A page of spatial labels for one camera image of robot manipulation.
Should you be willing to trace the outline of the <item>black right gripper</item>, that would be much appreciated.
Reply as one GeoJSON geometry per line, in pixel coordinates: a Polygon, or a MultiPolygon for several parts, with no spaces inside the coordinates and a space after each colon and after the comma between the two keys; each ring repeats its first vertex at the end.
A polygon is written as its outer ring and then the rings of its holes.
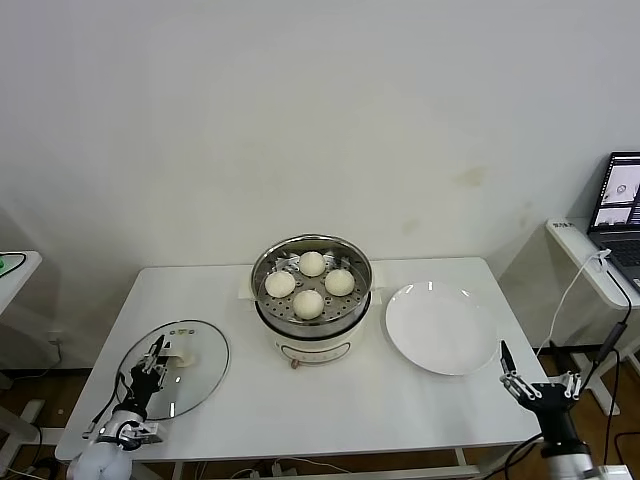
{"type": "Polygon", "coordinates": [[[529,384],[516,369],[516,364],[505,340],[500,342],[500,364],[504,388],[538,421],[542,438],[550,444],[579,443],[579,437],[570,411],[582,389],[579,372],[568,371],[559,383],[529,384]]]}

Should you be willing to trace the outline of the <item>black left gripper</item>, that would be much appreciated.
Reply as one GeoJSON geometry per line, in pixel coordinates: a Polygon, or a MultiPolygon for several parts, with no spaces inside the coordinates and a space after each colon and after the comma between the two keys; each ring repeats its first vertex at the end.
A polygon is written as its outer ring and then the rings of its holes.
{"type": "Polygon", "coordinates": [[[169,361],[168,356],[160,355],[164,338],[164,335],[160,335],[143,355],[141,366],[136,366],[131,370],[130,391],[123,401],[123,408],[126,411],[134,412],[137,415],[146,415],[152,395],[164,388],[169,361]]]}

